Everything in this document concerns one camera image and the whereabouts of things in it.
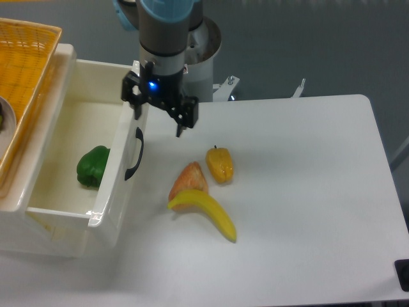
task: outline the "orange basket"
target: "orange basket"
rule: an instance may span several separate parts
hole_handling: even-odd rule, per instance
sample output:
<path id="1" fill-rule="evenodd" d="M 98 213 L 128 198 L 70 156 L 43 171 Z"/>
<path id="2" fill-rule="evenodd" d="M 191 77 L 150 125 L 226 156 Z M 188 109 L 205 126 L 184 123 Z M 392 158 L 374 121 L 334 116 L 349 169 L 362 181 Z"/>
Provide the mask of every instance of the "orange basket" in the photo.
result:
<path id="1" fill-rule="evenodd" d="M 0 18 L 0 96 L 15 112 L 17 128 L 0 160 L 0 186 L 24 136 L 33 105 L 62 30 L 53 26 Z"/>

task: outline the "yellow banana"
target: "yellow banana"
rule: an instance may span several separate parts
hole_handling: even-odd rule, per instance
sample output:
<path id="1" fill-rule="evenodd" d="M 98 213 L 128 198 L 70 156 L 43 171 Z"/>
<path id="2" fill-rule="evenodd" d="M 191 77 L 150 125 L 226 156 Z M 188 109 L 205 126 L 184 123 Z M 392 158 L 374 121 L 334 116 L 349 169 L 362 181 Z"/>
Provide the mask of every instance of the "yellow banana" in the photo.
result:
<path id="1" fill-rule="evenodd" d="M 212 198 L 209 194 L 194 189 L 183 190 L 167 204 L 167 208 L 177 210 L 177 206 L 180 204 L 197 206 L 212 219 L 227 240 L 236 242 L 237 234 L 235 225 L 217 200 Z"/>

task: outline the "drawer handle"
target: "drawer handle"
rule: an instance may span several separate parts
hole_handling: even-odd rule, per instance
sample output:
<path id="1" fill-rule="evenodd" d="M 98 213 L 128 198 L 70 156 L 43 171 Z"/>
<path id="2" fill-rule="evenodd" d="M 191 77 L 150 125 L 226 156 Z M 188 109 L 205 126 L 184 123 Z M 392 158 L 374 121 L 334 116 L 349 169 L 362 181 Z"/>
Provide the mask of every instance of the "drawer handle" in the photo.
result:
<path id="1" fill-rule="evenodd" d="M 142 154 L 143 154 L 143 133 L 142 130 L 137 127 L 136 128 L 136 135 L 135 138 L 140 139 L 142 142 L 141 145 L 141 151 L 139 152 L 139 158 L 138 161 L 136 162 L 135 166 L 133 168 L 128 168 L 127 171 L 125 172 L 125 181 L 128 180 L 130 177 L 132 177 L 134 175 L 134 173 L 136 172 L 136 170 L 138 169 L 141 160 L 142 160 Z"/>

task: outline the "white storage box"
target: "white storage box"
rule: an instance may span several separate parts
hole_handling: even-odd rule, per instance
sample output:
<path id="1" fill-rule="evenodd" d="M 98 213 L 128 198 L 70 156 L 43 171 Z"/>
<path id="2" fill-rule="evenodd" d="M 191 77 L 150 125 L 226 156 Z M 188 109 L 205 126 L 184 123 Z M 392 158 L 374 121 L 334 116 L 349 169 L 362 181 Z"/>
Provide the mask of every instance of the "white storage box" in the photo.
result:
<path id="1" fill-rule="evenodd" d="M 0 249 L 81 256 L 91 239 L 116 243 L 137 177 L 125 181 L 125 171 L 139 156 L 135 130 L 144 130 L 148 106 L 134 120 L 120 99 L 131 67 L 76 60 L 63 44 L 51 65 L 50 90 L 0 191 Z M 77 163 L 98 145 L 111 149 L 108 163 L 100 188 L 86 188 Z"/>

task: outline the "blue led light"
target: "blue led light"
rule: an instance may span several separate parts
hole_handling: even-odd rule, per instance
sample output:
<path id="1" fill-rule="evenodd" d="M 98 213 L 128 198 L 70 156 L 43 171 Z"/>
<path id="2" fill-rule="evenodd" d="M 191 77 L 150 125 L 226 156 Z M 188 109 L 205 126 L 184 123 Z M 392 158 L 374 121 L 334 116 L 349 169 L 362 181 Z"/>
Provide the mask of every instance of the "blue led light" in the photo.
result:
<path id="1" fill-rule="evenodd" d="M 150 91 L 157 91 L 159 89 L 159 85 L 155 82 L 150 81 L 148 82 L 148 85 Z"/>

